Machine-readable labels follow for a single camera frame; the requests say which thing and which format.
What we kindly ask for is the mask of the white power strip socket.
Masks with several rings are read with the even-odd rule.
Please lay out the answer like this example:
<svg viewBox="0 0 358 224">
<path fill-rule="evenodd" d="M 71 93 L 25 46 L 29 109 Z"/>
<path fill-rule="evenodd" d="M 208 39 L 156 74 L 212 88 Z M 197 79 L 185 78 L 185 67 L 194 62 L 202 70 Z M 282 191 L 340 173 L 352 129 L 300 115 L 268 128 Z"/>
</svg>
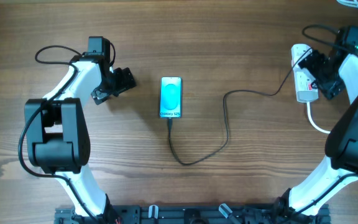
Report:
<svg viewBox="0 0 358 224">
<path fill-rule="evenodd" d="M 318 99 L 318 89 L 312 87 L 314 76 L 305 68 L 300 68 L 299 63 L 312 53 L 306 44 L 295 44 L 291 48 L 291 65 L 295 81 L 296 100 L 299 103 L 313 102 Z"/>
</svg>

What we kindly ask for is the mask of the Galaxy S25 smartphone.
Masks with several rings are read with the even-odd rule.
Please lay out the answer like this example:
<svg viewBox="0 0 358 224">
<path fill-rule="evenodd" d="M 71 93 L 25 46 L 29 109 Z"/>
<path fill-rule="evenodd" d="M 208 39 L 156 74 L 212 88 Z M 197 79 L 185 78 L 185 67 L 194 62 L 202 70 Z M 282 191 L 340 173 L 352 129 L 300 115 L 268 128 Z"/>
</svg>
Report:
<svg viewBox="0 0 358 224">
<path fill-rule="evenodd" d="M 162 77 L 160 83 L 160 117 L 180 118 L 182 79 L 180 77 Z"/>
</svg>

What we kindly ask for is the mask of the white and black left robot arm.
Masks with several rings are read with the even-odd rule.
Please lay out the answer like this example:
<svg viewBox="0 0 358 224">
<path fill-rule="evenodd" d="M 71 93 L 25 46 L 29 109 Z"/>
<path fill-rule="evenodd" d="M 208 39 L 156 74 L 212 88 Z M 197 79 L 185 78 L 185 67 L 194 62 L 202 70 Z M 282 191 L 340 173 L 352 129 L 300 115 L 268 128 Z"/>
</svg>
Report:
<svg viewBox="0 0 358 224">
<path fill-rule="evenodd" d="M 75 52 L 68 73 L 42 98 L 24 106 L 25 126 L 18 156 L 30 175 L 57 180 L 74 204 L 70 218 L 79 223 L 114 223 L 119 215 L 88 165 L 91 144 L 83 108 L 92 98 L 100 105 L 136 86 L 128 68 L 114 68 L 116 50 L 102 36 L 88 39 L 86 52 Z"/>
</svg>

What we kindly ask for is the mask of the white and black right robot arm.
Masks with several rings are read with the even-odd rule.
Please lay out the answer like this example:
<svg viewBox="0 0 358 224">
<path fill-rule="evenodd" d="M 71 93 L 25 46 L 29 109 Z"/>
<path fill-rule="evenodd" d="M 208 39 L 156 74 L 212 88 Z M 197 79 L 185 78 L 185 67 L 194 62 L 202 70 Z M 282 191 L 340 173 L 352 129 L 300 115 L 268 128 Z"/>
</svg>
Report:
<svg viewBox="0 0 358 224">
<path fill-rule="evenodd" d="M 313 25 L 336 36 L 325 56 L 317 50 L 306 50 L 293 64 L 296 71 L 312 75 L 327 99 L 346 90 L 350 106 L 330 130 L 325 156 L 316 169 L 299 185 L 279 197 L 273 216 L 282 223 L 317 222 L 320 208 L 346 185 L 358 181 L 358 27 L 340 29 Z"/>
</svg>

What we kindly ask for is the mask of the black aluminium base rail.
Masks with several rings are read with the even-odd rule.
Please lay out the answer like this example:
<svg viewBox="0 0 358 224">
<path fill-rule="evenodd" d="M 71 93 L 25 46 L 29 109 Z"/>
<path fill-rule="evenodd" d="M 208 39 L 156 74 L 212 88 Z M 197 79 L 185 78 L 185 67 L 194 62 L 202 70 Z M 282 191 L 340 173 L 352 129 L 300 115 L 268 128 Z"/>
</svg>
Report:
<svg viewBox="0 0 358 224">
<path fill-rule="evenodd" d="M 218 206 L 198 206 L 198 207 L 166 207 L 158 208 L 158 217 L 149 215 L 149 207 L 138 205 L 113 206 L 118 214 L 117 221 L 112 223 L 234 223 L 234 219 L 239 223 L 280 223 L 285 217 L 272 218 L 272 204 L 248 204 L 244 206 L 231 206 L 232 220 L 226 218 L 219 210 Z M 75 208 L 57 208 L 55 210 L 55 224 L 70 223 L 94 223 L 92 219 L 86 217 L 85 220 L 75 214 Z M 317 216 L 311 223 L 329 224 L 331 216 L 328 205 L 323 205 Z"/>
</svg>

